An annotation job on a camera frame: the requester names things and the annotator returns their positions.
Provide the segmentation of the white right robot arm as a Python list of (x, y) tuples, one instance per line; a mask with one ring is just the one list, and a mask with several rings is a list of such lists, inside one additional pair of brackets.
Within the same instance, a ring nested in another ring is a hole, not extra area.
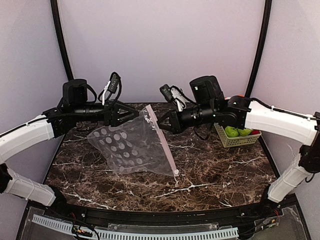
[(266, 189), (267, 203), (280, 203), (303, 180), (320, 171), (320, 114), (296, 113), (267, 105), (257, 98), (235, 95), (225, 98), (217, 78), (213, 75), (198, 77), (190, 83), (195, 98), (190, 99), (176, 86), (167, 84), (159, 91), (177, 108), (170, 110), (158, 121), (158, 126), (180, 134), (187, 128), (203, 124), (219, 124), (236, 129), (259, 130), (296, 140), (302, 144), (293, 163)]

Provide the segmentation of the clear dotted zip top bag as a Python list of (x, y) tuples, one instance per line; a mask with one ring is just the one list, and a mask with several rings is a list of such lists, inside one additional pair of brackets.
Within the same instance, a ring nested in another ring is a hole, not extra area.
[(115, 174), (152, 172), (177, 177), (180, 171), (157, 120), (149, 104), (135, 119), (117, 127), (99, 127), (87, 135), (87, 140)]

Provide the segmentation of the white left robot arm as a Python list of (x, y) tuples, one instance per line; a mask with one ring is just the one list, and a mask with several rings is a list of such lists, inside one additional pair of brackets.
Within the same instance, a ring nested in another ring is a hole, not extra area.
[(54, 186), (24, 177), (6, 165), (11, 157), (39, 143), (67, 134), (81, 122), (102, 122), (117, 127), (138, 117), (139, 112), (119, 101), (120, 76), (113, 72), (100, 94), (85, 79), (63, 84), (62, 98), (54, 108), (0, 135), (0, 192), (47, 207), (64, 204), (66, 198)]

